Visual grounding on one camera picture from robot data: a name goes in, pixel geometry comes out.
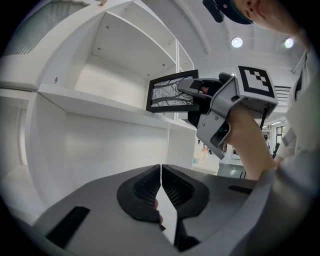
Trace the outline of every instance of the white shelf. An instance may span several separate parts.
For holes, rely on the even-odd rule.
[[[41,84],[38,92],[69,113],[151,126],[162,129],[196,128],[149,111],[93,94]]]
[[[181,72],[194,70],[194,63],[191,58],[187,54],[186,50],[179,43],[179,69]]]
[[[175,66],[175,60],[149,35],[120,16],[106,12],[92,54],[148,80]]]
[[[120,65],[91,55],[74,90],[145,109],[146,87],[147,81],[142,77]]]
[[[0,82],[8,88],[37,90],[53,56],[81,27],[99,19],[107,9],[125,0],[109,0],[104,6],[91,4],[67,17],[51,29],[28,54],[0,58]]]
[[[154,14],[148,12],[137,2],[132,2],[125,8],[121,17],[140,28],[162,47],[176,39],[160,19],[157,19]]]

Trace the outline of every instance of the person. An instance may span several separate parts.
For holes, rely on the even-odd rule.
[[[317,54],[312,48],[304,29],[291,17],[289,12],[277,0],[215,0],[216,5],[229,19],[240,24],[255,26],[289,35],[301,43],[305,50],[305,65],[301,72],[301,89],[303,92],[319,69]],[[297,84],[290,90],[288,106],[297,99]],[[248,109],[239,105],[229,114],[231,131],[226,142],[238,152],[246,170],[246,178],[257,180],[264,170],[274,169],[281,161],[294,155],[299,148],[297,140],[287,146],[280,144],[277,156],[272,158],[260,127]]]

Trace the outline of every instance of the cap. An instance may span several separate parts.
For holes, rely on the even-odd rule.
[[[224,20],[224,15],[239,24],[248,25],[253,23],[252,20],[246,18],[237,9],[233,0],[203,0],[202,3],[218,23]]]

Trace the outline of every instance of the black rubber pad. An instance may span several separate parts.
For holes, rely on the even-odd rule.
[[[162,165],[162,187],[178,220],[199,215],[209,202],[210,191],[205,184],[166,164]]]
[[[160,223],[159,212],[155,209],[156,196],[161,186],[160,165],[123,182],[116,197],[120,207],[138,221]]]
[[[243,194],[250,195],[252,192],[252,188],[244,187],[244,186],[238,186],[238,185],[231,185],[228,187],[228,189],[237,191]]]
[[[46,236],[55,245],[64,248],[76,233],[90,210],[82,206],[74,207]]]

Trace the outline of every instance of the white wall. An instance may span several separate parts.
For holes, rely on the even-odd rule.
[[[74,191],[66,160],[66,112],[36,94],[26,114],[25,147],[34,187],[46,207]]]
[[[274,86],[293,87],[299,79],[299,74],[294,74],[288,70],[268,68]]]
[[[167,129],[78,114],[67,114],[65,125],[68,169],[77,187],[166,162]]]
[[[183,129],[169,132],[169,144],[166,163],[180,167],[192,168],[195,151],[196,131]]]
[[[220,69],[243,65],[262,67],[265,69],[283,70],[290,72],[293,68],[292,60],[279,54],[256,52],[228,52],[208,56],[194,61],[194,66],[199,69],[199,76],[205,77]]]
[[[16,167],[27,164],[21,152],[26,151],[24,141],[20,144],[25,129],[21,122],[25,121],[27,104],[26,100],[0,97],[0,179]]]
[[[74,89],[144,109],[146,86],[147,81],[138,75],[91,55]]]

